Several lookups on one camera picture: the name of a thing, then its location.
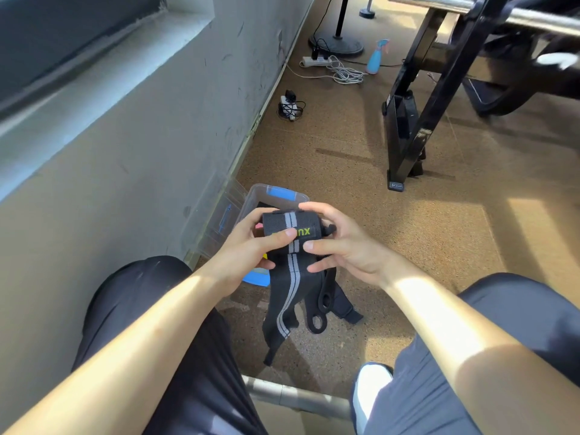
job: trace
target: window sill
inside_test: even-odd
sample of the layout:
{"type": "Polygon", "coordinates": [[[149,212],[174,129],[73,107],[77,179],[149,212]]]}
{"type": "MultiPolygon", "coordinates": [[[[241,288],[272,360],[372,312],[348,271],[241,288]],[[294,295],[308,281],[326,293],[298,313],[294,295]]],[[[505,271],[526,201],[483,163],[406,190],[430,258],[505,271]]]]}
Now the window sill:
{"type": "Polygon", "coordinates": [[[0,122],[0,201],[184,48],[212,18],[166,12],[59,91],[0,122]]]}

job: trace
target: weight machine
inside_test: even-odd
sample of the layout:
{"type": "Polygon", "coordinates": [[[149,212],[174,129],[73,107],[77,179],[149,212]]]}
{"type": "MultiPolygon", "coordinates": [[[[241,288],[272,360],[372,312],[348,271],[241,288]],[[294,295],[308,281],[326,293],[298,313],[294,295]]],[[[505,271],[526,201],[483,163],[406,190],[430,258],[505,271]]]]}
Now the weight machine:
{"type": "Polygon", "coordinates": [[[531,57],[546,33],[542,54],[580,50],[580,19],[560,15],[577,14],[580,0],[390,1],[429,11],[382,105],[388,189],[402,192],[408,176],[423,174],[425,145],[461,84],[480,115],[507,114],[536,92],[580,99],[580,70],[531,57]],[[461,16],[450,42],[435,43],[448,12],[461,16]],[[441,74],[421,114],[409,90],[420,70],[441,74]]]}

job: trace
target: person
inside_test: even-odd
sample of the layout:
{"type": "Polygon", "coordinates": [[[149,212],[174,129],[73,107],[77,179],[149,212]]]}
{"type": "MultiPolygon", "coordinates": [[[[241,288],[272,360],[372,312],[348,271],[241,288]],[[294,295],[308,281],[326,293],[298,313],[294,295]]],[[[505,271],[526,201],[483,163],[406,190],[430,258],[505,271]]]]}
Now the person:
{"type": "MultiPolygon", "coordinates": [[[[394,375],[366,364],[353,387],[358,434],[576,433],[580,424],[580,312],[546,285],[512,274],[459,296],[373,240],[327,204],[337,226],[304,249],[328,255],[308,271],[341,266],[380,287],[417,330],[394,375]]],[[[8,434],[262,434],[217,302],[293,228],[260,237],[256,209],[221,250],[191,272],[180,260],[129,264],[99,287],[73,372],[8,434]]]]}

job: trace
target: dark pants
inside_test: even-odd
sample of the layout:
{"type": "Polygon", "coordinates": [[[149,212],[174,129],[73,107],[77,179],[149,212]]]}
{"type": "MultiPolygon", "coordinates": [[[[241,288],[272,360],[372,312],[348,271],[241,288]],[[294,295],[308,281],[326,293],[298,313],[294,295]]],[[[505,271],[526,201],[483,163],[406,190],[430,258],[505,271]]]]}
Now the dark pants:
{"type": "MultiPolygon", "coordinates": [[[[159,256],[108,277],[86,314],[76,369],[191,274],[159,256]]],[[[539,282],[511,274],[481,279],[460,297],[580,384],[580,311],[539,282]]],[[[397,358],[366,434],[478,433],[439,367],[416,337],[397,358]]],[[[230,330],[207,316],[147,426],[147,434],[265,433],[231,352],[230,330]]]]}

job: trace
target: gray wall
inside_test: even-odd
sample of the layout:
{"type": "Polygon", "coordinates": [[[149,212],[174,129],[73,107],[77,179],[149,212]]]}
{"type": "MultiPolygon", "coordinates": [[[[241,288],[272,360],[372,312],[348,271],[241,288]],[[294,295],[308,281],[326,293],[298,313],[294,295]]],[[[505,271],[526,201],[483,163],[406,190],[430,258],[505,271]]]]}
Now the gray wall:
{"type": "Polygon", "coordinates": [[[183,257],[187,207],[228,171],[310,2],[214,0],[210,26],[0,202],[0,430],[68,374],[106,276],[183,257]]]}

